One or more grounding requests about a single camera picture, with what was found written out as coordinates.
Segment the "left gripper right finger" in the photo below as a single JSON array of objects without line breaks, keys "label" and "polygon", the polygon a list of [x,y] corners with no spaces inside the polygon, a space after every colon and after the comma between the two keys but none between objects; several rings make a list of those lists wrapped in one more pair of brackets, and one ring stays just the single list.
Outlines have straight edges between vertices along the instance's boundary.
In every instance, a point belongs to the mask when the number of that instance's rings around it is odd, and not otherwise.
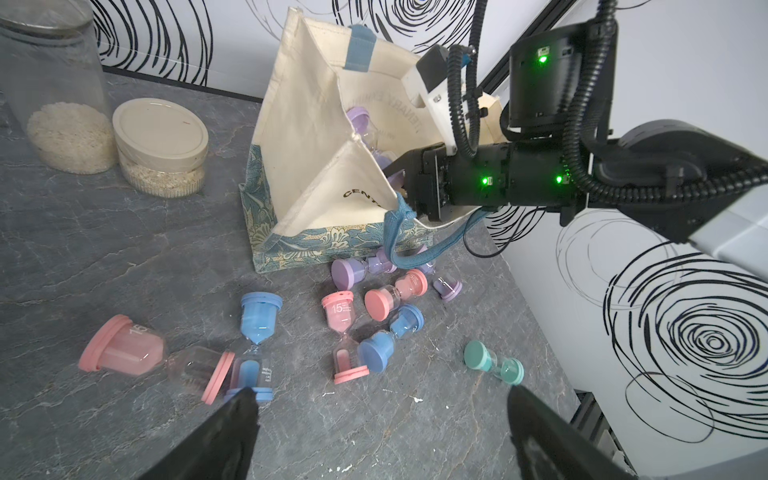
[{"label": "left gripper right finger", "polygon": [[507,414],[524,479],[632,479],[523,386],[513,386]]}]

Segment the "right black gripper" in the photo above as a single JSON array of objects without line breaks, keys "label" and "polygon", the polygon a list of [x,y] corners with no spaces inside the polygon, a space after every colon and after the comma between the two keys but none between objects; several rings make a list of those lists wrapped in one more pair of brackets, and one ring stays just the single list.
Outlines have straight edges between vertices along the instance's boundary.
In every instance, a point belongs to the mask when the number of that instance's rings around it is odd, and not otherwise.
[{"label": "right black gripper", "polygon": [[557,140],[522,140],[481,145],[474,158],[435,144],[414,149],[389,165],[404,173],[407,204],[419,216],[447,222],[460,207],[542,207],[568,224],[587,206],[572,180]]}]

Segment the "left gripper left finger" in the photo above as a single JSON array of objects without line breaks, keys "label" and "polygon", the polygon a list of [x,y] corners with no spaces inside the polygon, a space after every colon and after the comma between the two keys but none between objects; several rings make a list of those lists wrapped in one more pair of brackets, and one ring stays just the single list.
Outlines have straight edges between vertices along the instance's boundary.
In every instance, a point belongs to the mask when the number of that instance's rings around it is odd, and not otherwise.
[{"label": "left gripper left finger", "polygon": [[239,391],[156,465],[143,479],[245,479],[254,452],[258,404]]}]

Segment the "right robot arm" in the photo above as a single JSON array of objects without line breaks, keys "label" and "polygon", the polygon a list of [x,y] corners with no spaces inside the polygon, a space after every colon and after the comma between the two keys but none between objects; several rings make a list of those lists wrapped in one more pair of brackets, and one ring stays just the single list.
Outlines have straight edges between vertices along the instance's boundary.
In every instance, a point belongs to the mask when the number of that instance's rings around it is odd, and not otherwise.
[{"label": "right robot arm", "polygon": [[462,239],[457,229],[415,257],[396,256],[401,227],[441,220],[466,207],[468,224],[504,205],[555,212],[569,224],[586,207],[612,208],[664,239],[689,244],[751,274],[767,275],[767,163],[746,149],[674,120],[642,124],[620,139],[608,132],[617,25],[594,19],[515,44],[505,139],[479,141],[482,109],[473,75],[476,43],[446,55],[449,133],[442,143],[400,156],[405,190],[384,220],[385,253],[405,269]]}]

